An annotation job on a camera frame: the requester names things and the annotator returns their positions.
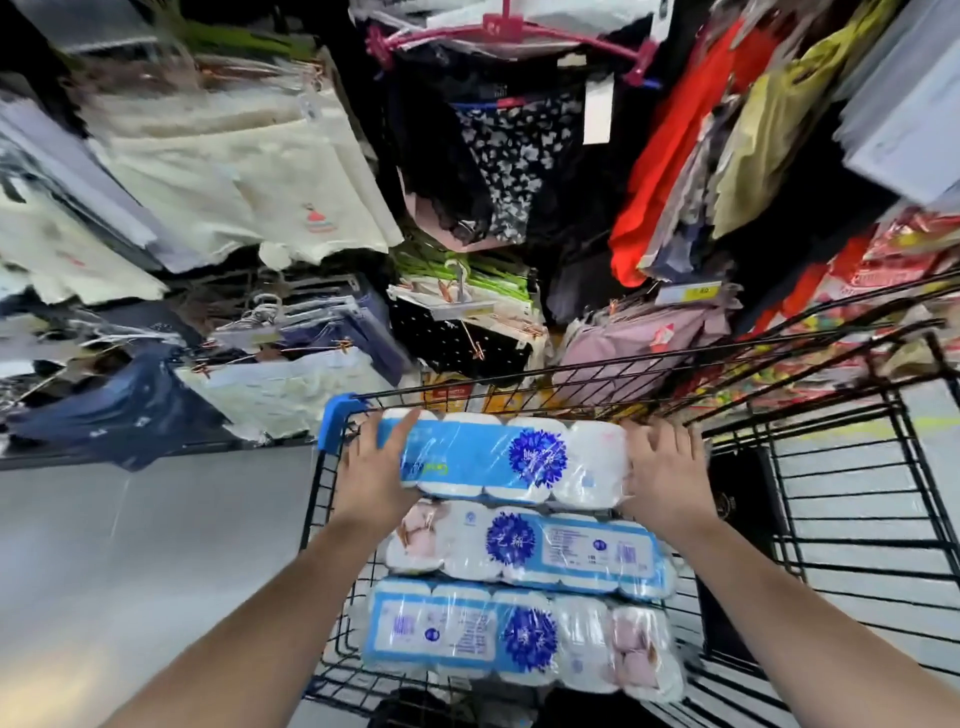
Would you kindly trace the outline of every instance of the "forearm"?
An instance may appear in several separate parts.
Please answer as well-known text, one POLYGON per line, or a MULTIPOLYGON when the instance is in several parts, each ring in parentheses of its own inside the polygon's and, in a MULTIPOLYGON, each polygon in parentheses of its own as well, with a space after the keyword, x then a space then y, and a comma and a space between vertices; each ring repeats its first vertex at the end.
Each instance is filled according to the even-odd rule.
POLYGON ((960 696, 720 521, 675 544, 805 728, 956 725, 960 696))
POLYGON ((282 728, 376 543, 334 520, 104 728, 282 728))

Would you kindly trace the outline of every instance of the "person's left hand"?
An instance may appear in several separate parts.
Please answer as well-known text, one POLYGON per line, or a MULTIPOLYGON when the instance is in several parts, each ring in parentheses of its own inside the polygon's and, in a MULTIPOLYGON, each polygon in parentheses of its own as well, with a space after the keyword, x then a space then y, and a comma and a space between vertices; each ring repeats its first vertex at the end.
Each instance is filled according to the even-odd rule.
POLYGON ((418 409, 408 412, 383 448, 376 446, 383 413, 371 415, 360 425, 360 434, 340 458, 331 523, 359 526, 377 544, 400 525, 423 495, 417 488, 400 485, 400 456, 419 416, 418 409))

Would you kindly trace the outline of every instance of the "barcode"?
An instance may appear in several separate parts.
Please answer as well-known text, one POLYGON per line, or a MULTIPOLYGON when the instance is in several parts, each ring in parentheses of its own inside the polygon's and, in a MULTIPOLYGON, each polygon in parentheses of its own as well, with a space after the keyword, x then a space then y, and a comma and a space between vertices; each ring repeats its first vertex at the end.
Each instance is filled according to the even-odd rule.
POLYGON ((621 564, 636 563, 636 546, 620 544, 616 548, 616 558, 621 564))
POLYGON ((412 635, 414 633, 414 624, 416 619, 412 615, 400 615, 394 619, 395 635, 412 635))

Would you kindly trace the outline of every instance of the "toilet paper pack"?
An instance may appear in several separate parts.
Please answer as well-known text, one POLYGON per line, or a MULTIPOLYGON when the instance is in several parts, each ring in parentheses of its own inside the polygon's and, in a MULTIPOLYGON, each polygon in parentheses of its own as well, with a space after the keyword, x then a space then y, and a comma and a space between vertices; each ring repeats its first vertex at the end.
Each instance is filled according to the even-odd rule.
POLYGON ((677 579, 665 548, 636 523, 466 501, 415 506, 391 537, 386 562, 394 572, 442 570, 457 579, 588 594, 619 590, 635 600, 670 596, 677 579), (406 525, 426 522, 424 508, 434 509, 436 532, 426 554, 406 525))
MULTIPOLYGON (((403 408, 388 409, 378 442, 387 441, 403 408)), ((553 498, 580 510, 613 508, 623 499, 630 468, 626 433, 619 425, 543 417, 501 423, 469 412, 439 418, 420 412, 400 465, 405 486, 435 497, 483 496, 517 503, 553 498)))
POLYGON ((668 702, 684 679, 663 612, 611 608, 589 596, 476 584, 379 582, 353 616, 368 666, 434 670, 443 677, 497 676, 515 685, 562 683, 584 692, 623 690, 668 702))

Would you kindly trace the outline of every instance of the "hand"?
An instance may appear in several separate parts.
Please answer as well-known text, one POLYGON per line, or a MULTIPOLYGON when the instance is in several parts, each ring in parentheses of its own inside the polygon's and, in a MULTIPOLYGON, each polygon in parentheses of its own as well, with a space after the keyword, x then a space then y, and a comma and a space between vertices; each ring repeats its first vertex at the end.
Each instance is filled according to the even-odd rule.
POLYGON ((331 523, 359 526, 376 544, 400 525, 407 511, 422 497, 417 488, 400 485, 400 456, 419 416, 418 409, 408 412, 383 448, 376 446, 376 431, 383 413, 371 415, 360 425, 360 434, 340 458, 331 523))
POLYGON ((700 432, 666 420, 623 423, 633 472, 620 511, 682 550, 690 538, 721 523, 707 478, 700 432))

